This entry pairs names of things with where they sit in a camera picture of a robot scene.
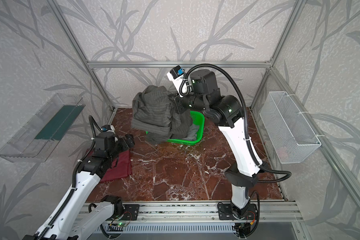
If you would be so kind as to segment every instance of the light gray cloth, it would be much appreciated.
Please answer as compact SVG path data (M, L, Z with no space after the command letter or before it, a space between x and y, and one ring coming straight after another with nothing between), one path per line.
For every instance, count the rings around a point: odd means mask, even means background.
M182 140L195 141L197 139L197 132L199 131L199 128L200 128L199 125L192 124L189 127L187 136L185 138L183 138Z
M153 144L186 137L193 123L189 110L182 114L176 112L169 94L164 86L150 85L132 101L131 127L148 131L145 140Z

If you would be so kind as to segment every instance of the marble surface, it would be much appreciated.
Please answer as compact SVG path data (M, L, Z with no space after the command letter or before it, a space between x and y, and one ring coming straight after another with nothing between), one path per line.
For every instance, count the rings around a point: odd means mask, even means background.
M203 138L194 146L169 142L152 145L145 141L144 131L130 128L132 114L130 108L119 108L112 123L118 135L134 135L135 147L130 152L132 175L98 184L88 202L98 202L105 195L120 196L123 201L231 199L231 184L224 171L235 162L235 157L218 127L206 119ZM267 161L252 116L249 127L257 153ZM259 178L270 180L274 176L262 173ZM250 193L253 190L259 192L261 199L283 198L277 184L259 183Z

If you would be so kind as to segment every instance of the white wire mesh basket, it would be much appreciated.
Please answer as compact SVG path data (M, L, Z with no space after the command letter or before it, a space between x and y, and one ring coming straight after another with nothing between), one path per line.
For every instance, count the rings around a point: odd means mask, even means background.
M298 163L321 142L285 91L269 92L260 117L281 163Z

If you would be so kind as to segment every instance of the laundry basket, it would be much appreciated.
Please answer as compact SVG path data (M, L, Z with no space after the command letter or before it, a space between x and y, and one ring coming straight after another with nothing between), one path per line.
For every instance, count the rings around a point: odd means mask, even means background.
M285 91L269 92L260 117L281 163L298 163L321 146L304 115Z
M185 144L185 145L195 145L198 142L202 140L203 137L203 131L204 131L204 122L205 118L202 113L196 112L196 111L190 111L191 112L191 118L193 119L193 124L199 126L199 130L197 131L197 139L195 141L188 141L188 140L182 140L182 139L168 139L167 142L173 142L173 143L179 143L179 144Z

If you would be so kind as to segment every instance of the wallpaper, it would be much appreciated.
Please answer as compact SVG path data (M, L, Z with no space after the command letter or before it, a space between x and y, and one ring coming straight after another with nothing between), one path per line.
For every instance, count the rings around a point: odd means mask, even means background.
M71 184L76 160L89 147L88 115L110 116L61 27L44 1L0 1L0 148L55 94L86 104L44 163L0 157L0 240L34 234Z
M116 107L130 107L138 92L147 86L165 86L169 91L176 92L175 86L167 78L170 68L101 68L96 70L100 82ZM261 82L264 68L225 68L235 80L249 106ZM215 71L217 85L221 95L234 95L235 90L228 79Z
M306 5L276 67L360 182L360 1Z
M294 0L58 0L90 61L265 61Z
M291 178L280 183L283 194L297 202L312 240L360 240L360 209L320 149L298 164L279 162L259 115L270 91L282 91L272 76L254 105L253 116L273 168L292 172Z

